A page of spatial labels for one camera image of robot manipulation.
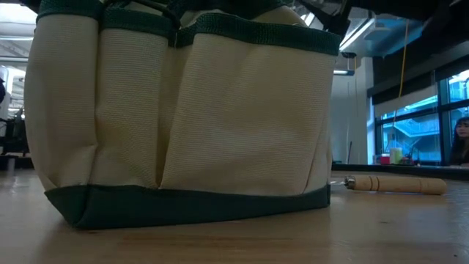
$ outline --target dark hair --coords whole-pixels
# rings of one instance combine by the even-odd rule
[[[457,134],[456,128],[458,125],[461,125],[463,122],[469,122],[469,117],[462,117],[459,118],[454,126],[454,140],[453,140],[453,147],[451,148],[451,165],[460,165],[462,160],[462,153],[465,147],[464,139],[461,139]]]

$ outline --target green trim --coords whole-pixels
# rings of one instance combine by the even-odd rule
[[[193,44],[196,34],[216,34],[258,45],[275,45],[314,51],[337,56],[341,38],[329,32],[302,26],[257,23],[233,15],[210,13],[201,15],[197,22],[179,30],[176,47]]]
[[[99,0],[42,0],[36,22],[47,15],[81,15],[98,19],[103,11]]]
[[[45,195],[72,226],[107,229],[227,221],[325,208],[330,203],[330,186],[292,197],[94,185],[57,188]]]
[[[168,18],[122,8],[108,8],[104,12],[101,29],[127,29],[166,38],[170,38],[175,32]]]
[[[253,19],[265,12],[284,6],[282,0],[171,0],[168,9],[181,18],[186,11],[221,10],[245,19]]]

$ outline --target desk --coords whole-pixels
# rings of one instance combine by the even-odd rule
[[[327,209],[76,231],[34,172],[19,171],[0,176],[0,263],[469,263],[469,183],[448,181],[448,189],[439,197],[333,186]]]

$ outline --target yellow cord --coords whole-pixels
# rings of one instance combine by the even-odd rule
[[[399,105],[399,100],[402,96],[402,88],[404,87],[404,70],[405,70],[405,56],[407,53],[407,37],[409,34],[409,20],[407,19],[407,22],[405,23],[405,38],[404,38],[404,53],[402,54],[402,69],[401,69],[401,84],[399,88],[399,96],[397,97],[398,105]],[[396,115],[397,115],[397,110],[394,110],[394,117],[393,117],[393,125],[391,126],[391,133],[390,135],[394,134],[394,125],[396,124]],[[389,148],[389,144],[391,143],[391,140],[388,139],[388,145],[385,148],[385,151]]]

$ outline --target woman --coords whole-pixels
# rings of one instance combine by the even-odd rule
[[[469,166],[469,117],[456,122],[450,164]]]

